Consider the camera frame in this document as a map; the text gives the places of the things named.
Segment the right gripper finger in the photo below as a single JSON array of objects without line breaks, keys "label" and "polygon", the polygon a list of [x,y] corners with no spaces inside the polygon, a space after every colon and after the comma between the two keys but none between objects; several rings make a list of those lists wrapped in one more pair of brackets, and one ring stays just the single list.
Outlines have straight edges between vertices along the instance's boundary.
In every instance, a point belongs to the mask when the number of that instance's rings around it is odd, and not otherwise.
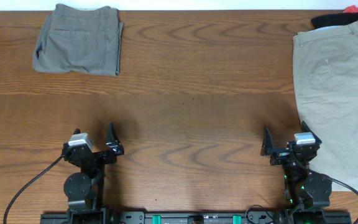
[{"label": "right gripper finger", "polygon": [[260,151],[261,156],[269,156],[274,148],[271,133],[267,126],[264,127],[264,138],[262,141],[262,147]]},{"label": "right gripper finger", "polygon": [[306,124],[305,121],[302,121],[301,122],[301,130],[304,132],[304,133],[311,133],[315,139],[315,143],[316,144],[321,144],[322,141],[320,140],[319,137],[317,137],[317,135],[315,135],[315,133],[309,128],[309,126]]}]

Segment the beige khaki shorts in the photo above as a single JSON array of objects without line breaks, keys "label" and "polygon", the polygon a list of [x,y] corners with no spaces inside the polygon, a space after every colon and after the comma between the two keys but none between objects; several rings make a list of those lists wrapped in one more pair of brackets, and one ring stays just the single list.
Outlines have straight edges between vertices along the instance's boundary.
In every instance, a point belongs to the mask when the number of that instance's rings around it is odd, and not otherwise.
[{"label": "beige khaki shorts", "polygon": [[358,190],[358,22],[293,38],[301,121],[322,141],[311,169]]}]

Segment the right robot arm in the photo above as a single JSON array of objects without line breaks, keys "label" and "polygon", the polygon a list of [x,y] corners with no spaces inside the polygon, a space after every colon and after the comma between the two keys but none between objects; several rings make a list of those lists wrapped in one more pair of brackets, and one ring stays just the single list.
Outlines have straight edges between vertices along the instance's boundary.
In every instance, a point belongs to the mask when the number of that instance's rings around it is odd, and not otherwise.
[{"label": "right robot arm", "polygon": [[285,199],[292,207],[282,212],[280,221],[295,223],[303,215],[312,220],[323,220],[323,210],[330,205],[332,181],[322,174],[310,171],[310,161],[317,156],[321,140],[301,123],[301,133],[286,147],[275,147],[272,135],[264,128],[260,155],[269,156],[272,166],[282,166],[284,171]]}]

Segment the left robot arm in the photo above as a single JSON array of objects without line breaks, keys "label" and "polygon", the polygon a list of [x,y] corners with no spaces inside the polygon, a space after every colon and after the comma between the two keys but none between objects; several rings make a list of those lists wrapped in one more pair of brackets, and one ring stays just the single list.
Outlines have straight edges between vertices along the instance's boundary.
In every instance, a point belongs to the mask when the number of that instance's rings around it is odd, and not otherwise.
[{"label": "left robot arm", "polygon": [[124,155],[114,126],[109,124],[105,151],[93,152],[93,142],[88,134],[78,128],[68,142],[63,145],[62,158],[64,161],[80,168],[80,171],[70,175],[63,186],[68,198],[68,222],[106,223],[109,212],[103,207],[103,189],[105,166],[117,162],[117,157]]}]

